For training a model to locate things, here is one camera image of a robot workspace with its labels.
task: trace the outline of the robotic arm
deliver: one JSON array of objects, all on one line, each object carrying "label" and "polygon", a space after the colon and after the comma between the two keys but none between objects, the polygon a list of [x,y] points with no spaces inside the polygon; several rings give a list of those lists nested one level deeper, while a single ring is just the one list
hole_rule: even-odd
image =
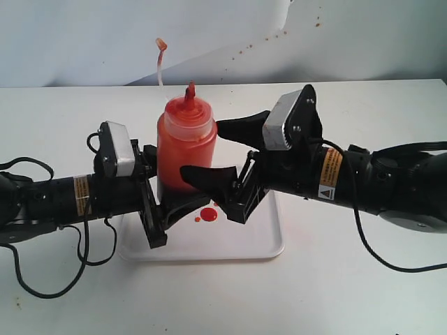
[{"label": "robotic arm", "polygon": [[[149,184],[156,176],[156,147],[145,145],[141,151],[123,125],[109,121],[87,138],[88,147],[96,154],[94,174],[53,179],[52,169],[32,158],[1,164],[0,170],[7,170],[27,161],[50,173],[49,180],[33,182],[0,172],[0,246],[14,252],[22,287],[42,298],[68,292],[85,266],[92,265],[87,260],[89,220],[137,211],[150,248],[156,248],[167,243],[168,228],[211,199],[229,220],[246,223],[270,190],[353,208],[363,244],[391,269],[421,272],[447,267],[405,269],[390,265],[367,243],[359,215],[360,210],[412,230],[447,232],[447,154],[427,153],[447,149],[447,142],[406,144],[372,154],[355,145],[344,151],[323,139],[311,85],[283,95],[271,111],[218,121],[217,125],[220,137],[255,149],[249,151],[241,173],[237,175],[235,167],[184,166],[183,179],[198,192],[165,198],[160,204]],[[98,150],[90,145],[94,136],[99,137]],[[53,295],[32,290],[21,278],[12,244],[79,222],[84,222],[86,243],[84,255],[78,252],[81,268],[75,280]]]}]

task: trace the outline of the white table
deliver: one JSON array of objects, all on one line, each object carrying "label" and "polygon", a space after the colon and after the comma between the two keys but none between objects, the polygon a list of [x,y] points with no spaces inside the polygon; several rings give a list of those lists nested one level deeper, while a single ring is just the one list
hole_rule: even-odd
[{"label": "white table", "polygon": [[[216,119],[270,109],[303,84],[198,87]],[[447,87],[441,80],[316,83],[325,138],[371,150],[445,140]],[[184,87],[166,87],[168,96]],[[165,98],[157,87],[0,89],[0,160],[33,156],[57,177],[92,171],[86,136],[106,120],[156,143]],[[231,153],[228,160],[224,153]],[[234,165],[247,148],[219,140],[215,163]],[[46,178],[22,164],[17,173]],[[129,263],[116,256],[87,268],[66,296],[40,300],[16,282],[10,251],[0,250],[2,334],[445,334],[447,270],[400,274],[362,247],[353,213],[278,194],[286,248],[266,262]],[[447,262],[447,236],[412,232],[362,215],[371,245],[397,265]],[[92,223],[91,257],[111,234]],[[78,270],[77,236],[58,231],[18,244],[25,280],[54,292]]]}]

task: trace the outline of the warning label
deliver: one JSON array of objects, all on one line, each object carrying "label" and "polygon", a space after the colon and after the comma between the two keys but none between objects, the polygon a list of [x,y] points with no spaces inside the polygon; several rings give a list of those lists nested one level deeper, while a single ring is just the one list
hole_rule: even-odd
[{"label": "warning label", "polygon": [[[87,176],[79,176],[73,178],[75,184],[75,198],[78,216],[84,216],[85,205],[90,196],[89,181]],[[91,206],[89,206],[88,214],[91,214]]]},{"label": "warning label", "polygon": [[320,185],[318,186],[318,197],[325,200],[334,200],[335,186],[337,185],[340,166],[342,166],[342,155],[335,149],[329,148],[321,169]]}]

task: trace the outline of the squeeze bottle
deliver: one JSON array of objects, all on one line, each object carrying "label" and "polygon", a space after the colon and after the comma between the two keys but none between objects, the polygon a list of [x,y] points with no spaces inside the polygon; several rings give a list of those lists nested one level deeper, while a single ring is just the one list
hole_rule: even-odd
[{"label": "squeeze bottle", "polygon": [[196,191],[183,181],[180,168],[183,165],[211,167],[217,125],[210,104],[196,97],[193,82],[184,96],[173,98],[166,104],[157,131],[159,200],[170,194]]}]

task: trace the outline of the white tray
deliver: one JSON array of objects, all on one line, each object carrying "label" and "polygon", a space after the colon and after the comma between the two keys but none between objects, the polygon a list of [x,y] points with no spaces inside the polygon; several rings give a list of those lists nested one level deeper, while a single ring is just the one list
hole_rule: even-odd
[{"label": "white tray", "polygon": [[136,213],[125,215],[119,231],[118,253],[132,261],[191,261],[268,259],[283,251],[279,208],[272,191],[245,225],[227,220],[213,202],[207,207],[217,210],[217,220],[196,222],[195,218],[200,217],[198,209],[167,230],[167,245],[155,249],[149,248],[140,217]]}]

